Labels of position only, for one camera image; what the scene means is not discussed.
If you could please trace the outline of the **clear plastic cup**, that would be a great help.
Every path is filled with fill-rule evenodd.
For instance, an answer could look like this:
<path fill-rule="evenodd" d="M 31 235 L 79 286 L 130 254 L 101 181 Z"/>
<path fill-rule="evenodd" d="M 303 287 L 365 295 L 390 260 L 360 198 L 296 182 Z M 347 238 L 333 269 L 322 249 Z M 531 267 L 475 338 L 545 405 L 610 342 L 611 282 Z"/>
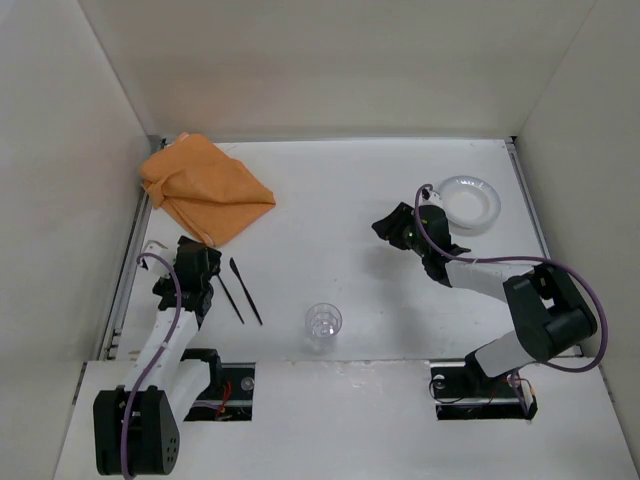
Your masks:
<path fill-rule="evenodd" d="M 306 343 L 314 354 L 327 354 L 337 345 L 343 325 L 342 314 L 330 303 L 313 305 L 305 316 Z"/>

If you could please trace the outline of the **white round plate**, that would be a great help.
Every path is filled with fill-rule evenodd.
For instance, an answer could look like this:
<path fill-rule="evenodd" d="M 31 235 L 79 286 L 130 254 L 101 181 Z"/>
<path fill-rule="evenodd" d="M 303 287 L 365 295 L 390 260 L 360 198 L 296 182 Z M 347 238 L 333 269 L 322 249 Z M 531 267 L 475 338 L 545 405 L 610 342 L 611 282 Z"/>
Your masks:
<path fill-rule="evenodd" d="M 501 199 L 485 180 L 454 176 L 437 188 L 448 219 L 458 227 L 474 230 L 491 226 L 501 213 Z"/>

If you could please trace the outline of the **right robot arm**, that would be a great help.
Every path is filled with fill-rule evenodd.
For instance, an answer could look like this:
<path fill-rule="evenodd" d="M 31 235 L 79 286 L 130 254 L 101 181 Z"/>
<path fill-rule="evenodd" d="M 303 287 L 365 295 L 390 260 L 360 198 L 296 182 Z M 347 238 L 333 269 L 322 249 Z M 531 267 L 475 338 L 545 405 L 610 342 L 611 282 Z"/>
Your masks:
<path fill-rule="evenodd" d="M 427 276 L 507 305 L 513 329 L 464 358 L 465 384 L 478 390 L 532 363 L 557 355 L 595 335 L 595 315 L 566 267 L 539 257 L 471 258 L 453 242 L 445 211 L 434 204 L 400 203 L 371 228 L 383 241 L 410 250 Z"/>

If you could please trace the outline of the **black plastic fork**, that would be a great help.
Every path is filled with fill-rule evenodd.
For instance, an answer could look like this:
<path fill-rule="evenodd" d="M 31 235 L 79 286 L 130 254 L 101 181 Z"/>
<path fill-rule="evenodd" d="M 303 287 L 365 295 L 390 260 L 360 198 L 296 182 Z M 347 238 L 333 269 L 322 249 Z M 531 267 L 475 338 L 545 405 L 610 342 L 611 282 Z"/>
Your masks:
<path fill-rule="evenodd" d="M 224 281 L 223 281 L 223 279 L 221 277 L 221 274 L 218 273 L 216 275 L 216 278 L 217 278 L 218 282 L 220 283 L 220 286 L 222 287 L 223 292 L 224 292 L 229 304 L 231 305 L 231 308 L 233 309 L 233 311 L 235 312 L 236 316 L 238 317 L 239 321 L 241 322 L 242 325 L 245 325 L 244 318 L 243 318 L 242 314 L 240 313 L 239 308 L 237 307 L 236 302 L 234 301 L 229 289 L 227 288 L 226 284 L 224 283 Z"/>

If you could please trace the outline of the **orange cloth placemat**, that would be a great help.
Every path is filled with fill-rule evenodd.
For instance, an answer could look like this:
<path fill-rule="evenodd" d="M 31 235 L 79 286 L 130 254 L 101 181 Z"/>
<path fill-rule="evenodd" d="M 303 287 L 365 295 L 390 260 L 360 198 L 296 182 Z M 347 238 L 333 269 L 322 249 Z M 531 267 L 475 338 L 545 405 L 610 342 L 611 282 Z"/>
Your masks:
<path fill-rule="evenodd" d="M 273 192 L 205 136 L 183 133 L 140 167 L 152 207 L 196 240 L 221 247 L 276 206 Z"/>

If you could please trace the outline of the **black plastic knife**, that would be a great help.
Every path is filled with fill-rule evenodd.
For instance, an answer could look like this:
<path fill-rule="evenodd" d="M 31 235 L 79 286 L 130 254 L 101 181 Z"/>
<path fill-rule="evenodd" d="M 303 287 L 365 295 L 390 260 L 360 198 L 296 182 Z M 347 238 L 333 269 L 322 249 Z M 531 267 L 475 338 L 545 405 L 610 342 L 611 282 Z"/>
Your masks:
<path fill-rule="evenodd" d="M 263 326 L 264 322 L 263 322 L 263 319 L 262 319 L 262 317 L 261 317 L 261 315 L 259 313 L 257 305 L 255 304 L 254 299 L 252 298 L 252 296 L 251 296 L 251 294 L 250 294 L 250 292 L 249 292 L 249 290 L 248 290 L 248 288 L 247 288 L 247 286 L 246 286 L 246 284 L 245 284 L 245 282 L 244 282 L 244 280 L 243 280 L 243 278 L 241 276 L 241 273 L 239 271 L 238 265 L 237 265 L 237 263 L 236 263 L 236 261 L 235 261 L 235 259 L 233 257 L 231 257 L 229 259 L 229 266 L 230 266 L 231 271 L 234 273 L 234 275 L 236 276 L 237 280 L 239 281 L 239 283 L 241 285 L 241 288 L 242 288 L 242 290 L 243 290 L 243 292 L 245 294 L 245 297 L 246 297 L 246 299 L 248 301 L 248 304 L 249 304 L 254 316 L 256 317 L 259 325 Z"/>

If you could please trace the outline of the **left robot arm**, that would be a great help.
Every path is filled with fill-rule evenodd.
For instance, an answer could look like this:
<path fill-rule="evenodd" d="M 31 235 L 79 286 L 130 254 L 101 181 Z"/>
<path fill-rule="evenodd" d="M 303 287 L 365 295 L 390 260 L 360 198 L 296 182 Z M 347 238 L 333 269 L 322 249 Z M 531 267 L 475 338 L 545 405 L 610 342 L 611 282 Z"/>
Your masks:
<path fill-rule="evenodd" d="M 181 237 L 175 250 L 150 244 L 137 261 L 157 275 L 153 328 L 120 385 L 93 403 L 96 468 L 102 476 L 168 475 L 180 451 L 180 425 L 210 385 L 217 361 L 184 354 L 211 307 L 221 254 Z"/>

